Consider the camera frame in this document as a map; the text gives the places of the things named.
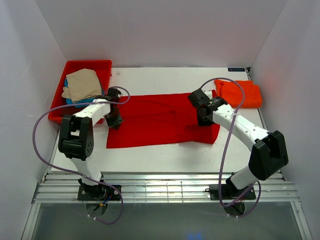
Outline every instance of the folded orange cloth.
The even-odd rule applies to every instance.
[[[259,86],[254,85],[252,81],[236,81],[244,90],[245,99],[241,108],[253,109],[260,108],[262,104],[262,97],[260,94]],[[225,99],[228,104],[236,108],[241,100],[242,93],[237,85],[233,82],[215,80],[216,93],[219,97]]]

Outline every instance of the gray wall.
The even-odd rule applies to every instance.
[[[0,239],[18,240],[45,167],[32,128],[51,105],[66,59],[34,0],[1,0],[0,33]],[[56,134],[45,119],[37,142],[47,159]]]
[[[67,60],[251,66],[287,0],[35,0]]]
[[[284,133],[289,165],[314,239],[320,239],[320,1],[285,5],[252,67],[270,130]]]

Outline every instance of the red cloth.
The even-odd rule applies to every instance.
[[[124,120],[118,130],[109,129],[106,148],[129,148],[147,145],[199,142],[213,144],[220,125],[198,126],[197,110],[188,95],[162,94],[131,96],[119,105]]]

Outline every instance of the blue towel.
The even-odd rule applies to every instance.
[[[68,87],[68,81],[67,81],[67,78],[65,78],[64,79],[64,86],[65,87]],[[101,95],[103,95],[104,94],[104,91],[103,91],[103,89],[101,88]],[[92,103],[93,101],[94,101],[94,97],[92,97],[92,98],[87,98],[87,99],[83,99],[83,100],[80,100],[80,101],[77,101],[77,102],[75,102],[75,104],[82,104],[82,103]],[[73,102],[72,102],[72,100],[70,99],[70,98],[66,98],[65,99],[65,101],[66,101],[66,104],[73,104]],[[84,108],[84,107],[86,107],[86,106],[88,106],[88,105],[79,105],[79,106],[75,106],[76,108]]]

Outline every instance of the white tabletop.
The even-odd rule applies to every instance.
[[[246,72],[228,72],[225,67],[141,67],[113,68],[110,86],[122,86],[131,95],[190,93],[211,78],[225,77],[248,81]],[[203,90],[216,89],[208,83]],[[240,114],[262,127],[257,109],[241,109]],[[220,128],[213,145],[186,142],[165,145],[107,149],[108,126],[106,122],[93,128],[94,151],[90,158],[101,172],[112,173],[217,173],[228,131]],[[53,164],[77,170],[73,163],[60,153],[53,151]],[[250,151],[232,136],[223,171],[235,172],[248,164]]]

